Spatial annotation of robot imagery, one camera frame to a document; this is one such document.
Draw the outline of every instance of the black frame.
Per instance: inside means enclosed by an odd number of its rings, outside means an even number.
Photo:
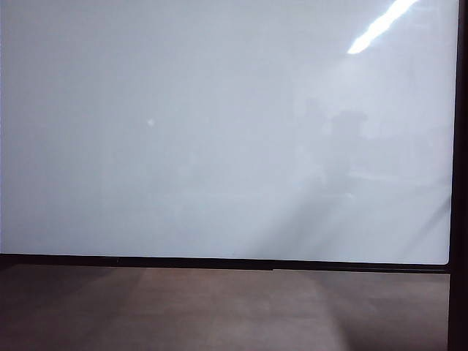
[[[100,257],[42,254],[0,254],[0,269],[25,263],[39,265],[91,265],[111,267],[166,267],[214,269],[293,269],[312,271],[369,271],[393,273],[449,273],[450,302],[448,349],[462,351],[468,345],[468,15],[467,1],[459,0],[456,64],[456,111],[453,144],[453,178],[450,218],[450,258],[447,265],[343,263],[292,260],[244,260],[216,258]]]

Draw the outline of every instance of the whiteboard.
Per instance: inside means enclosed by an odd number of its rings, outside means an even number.
[[[457,0],[1,1],[1,251],[448,261]]]

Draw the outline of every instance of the white board surface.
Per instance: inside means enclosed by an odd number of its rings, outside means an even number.
[[[446,263],[458,1],[392,4],[1,1],[1,251]]]

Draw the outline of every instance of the floor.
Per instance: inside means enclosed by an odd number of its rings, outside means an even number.
[[[445,351],[448,276],[15,265],[0,350]]]

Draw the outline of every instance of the black metal stand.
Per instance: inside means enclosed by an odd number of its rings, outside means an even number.
[[[450,233],[448,351],[468,350],[468,47],[467,2],[460,1],[456,87],[453,195]]]

